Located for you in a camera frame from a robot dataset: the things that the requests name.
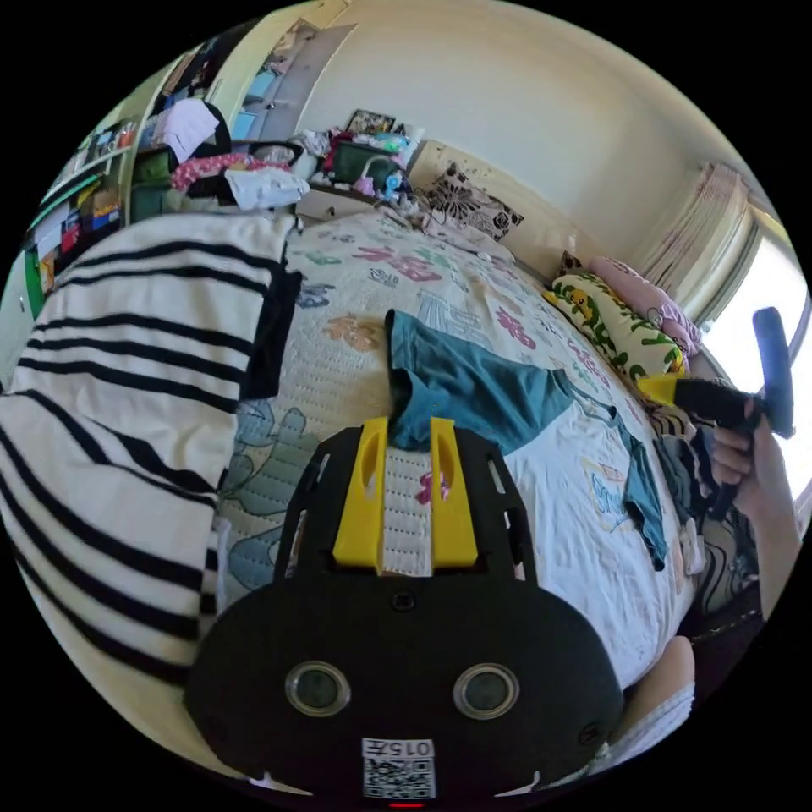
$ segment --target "black and white striped fabric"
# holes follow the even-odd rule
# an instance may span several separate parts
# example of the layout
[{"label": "black and white striped fabric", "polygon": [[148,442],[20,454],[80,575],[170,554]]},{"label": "black and white striped fabric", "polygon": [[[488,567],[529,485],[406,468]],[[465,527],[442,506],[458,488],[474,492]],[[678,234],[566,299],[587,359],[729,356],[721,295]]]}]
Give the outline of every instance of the black and white striped fabric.
[{"label": "black and white striped fabric", "polygon": [[0,516],[74,664],[134,727],[233,773],[182,704],[215,611],[217,485],[293,218],[171,215],[61,277],[0,395]]}]

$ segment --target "brown floral pillow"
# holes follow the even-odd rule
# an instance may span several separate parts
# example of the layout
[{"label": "brown floral pillow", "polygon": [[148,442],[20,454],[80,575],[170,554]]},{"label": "brown floral pillow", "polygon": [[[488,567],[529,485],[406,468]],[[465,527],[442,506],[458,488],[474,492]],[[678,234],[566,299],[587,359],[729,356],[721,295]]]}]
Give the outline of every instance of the brown floral pillow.
[{"label": "brown floral pillow", "polygon": [[497,242],[524,220],[510,206],[472,184],[456,163],[437,178],[426,197],[432,209],[446,212]]},{"label": "brown floral pillow", "polygon": [[565,273],[579,273],[579,269],[584,265],[577,256],[573,256],[569,251],[561,254],[561,265],[558,266],[557,276],[562,277]]}]

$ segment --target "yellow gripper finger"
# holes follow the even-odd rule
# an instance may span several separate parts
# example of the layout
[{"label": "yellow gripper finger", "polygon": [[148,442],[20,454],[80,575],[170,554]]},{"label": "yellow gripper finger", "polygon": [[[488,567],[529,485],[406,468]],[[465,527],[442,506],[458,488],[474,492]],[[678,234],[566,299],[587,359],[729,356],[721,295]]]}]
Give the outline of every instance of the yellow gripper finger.
[{"label": "yellow gripper finger", "polygon": [[387,418],[367,420],[361,431],[352,479],[332,556],[341,567],[383,570],[383,495]]},{"label": "yellow gripper finger", "polygon": [[476,539],[454,421],[431,418],[431,568],[473,567]]}]

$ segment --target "window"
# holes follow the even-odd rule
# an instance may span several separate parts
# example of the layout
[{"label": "window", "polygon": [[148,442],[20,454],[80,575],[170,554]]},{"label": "window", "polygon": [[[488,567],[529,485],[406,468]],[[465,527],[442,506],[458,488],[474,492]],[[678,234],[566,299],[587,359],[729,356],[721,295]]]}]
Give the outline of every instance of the window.
[{"label": "window", "polygon": [[812,299],[798,267],[762,234],[754,245],[746,276],[703,341],[711,359],[736,388],[745,392],[758,392],[764,386],[753,331],[753,314],[763,307],[775,307],[781,314],[793,362],[795,435],[790,440],[779,437],[778,441],[797,499],[812,481]]}]

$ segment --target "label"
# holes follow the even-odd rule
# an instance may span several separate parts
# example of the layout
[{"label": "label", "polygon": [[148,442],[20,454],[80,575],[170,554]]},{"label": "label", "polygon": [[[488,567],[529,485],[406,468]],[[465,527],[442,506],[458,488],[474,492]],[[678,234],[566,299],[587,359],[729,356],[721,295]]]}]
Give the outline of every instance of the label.
[{"label": "label", "polygon": [[364,795],[391,800],[436,798],[434,743],[428,738],[362,738]]}]

